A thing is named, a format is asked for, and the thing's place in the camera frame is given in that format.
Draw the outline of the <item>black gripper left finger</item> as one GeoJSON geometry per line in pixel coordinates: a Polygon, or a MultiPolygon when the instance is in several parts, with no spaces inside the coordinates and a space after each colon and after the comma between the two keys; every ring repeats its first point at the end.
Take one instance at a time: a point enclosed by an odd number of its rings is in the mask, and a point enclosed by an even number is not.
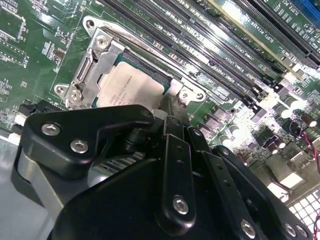
{"type": "Polygon", "coordinates": [[[197,208],[190,143],[175,115],[176,97],[160,109],[123,105],[37,113],[22,132],[22,177],[54,224],[77,195],[147,161],[160,162],[154,217],[164,232],[188,232],[197,208]]]}

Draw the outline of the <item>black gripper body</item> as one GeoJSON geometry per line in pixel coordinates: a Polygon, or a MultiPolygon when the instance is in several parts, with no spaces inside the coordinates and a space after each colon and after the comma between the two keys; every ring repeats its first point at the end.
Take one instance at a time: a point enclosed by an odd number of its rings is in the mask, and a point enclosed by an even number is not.
{"type": "MultiPolygon", "coordinates": [[[[160,202],[161,164],[132,166],[74,197],[60,212],[53,240],[171,240],[155,219],[160,202]]],[[[196,222],[183,240],[228,240],[230,229],[205,179],[193,174],[196,222]]]]}

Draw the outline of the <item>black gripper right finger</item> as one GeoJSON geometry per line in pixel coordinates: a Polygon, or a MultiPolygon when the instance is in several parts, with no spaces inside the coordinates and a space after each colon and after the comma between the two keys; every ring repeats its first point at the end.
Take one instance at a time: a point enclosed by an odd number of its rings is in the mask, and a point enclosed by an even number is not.
{"type": "Polygon", "coordinates": [[[204,135],[190,126],[184,100],[175,99],[174,110],[185,126],[194,166],[213,197],[209,206],[217,211],[220,239],[313,239],[310,230],[227,147],[210,149],[204,135]]]}

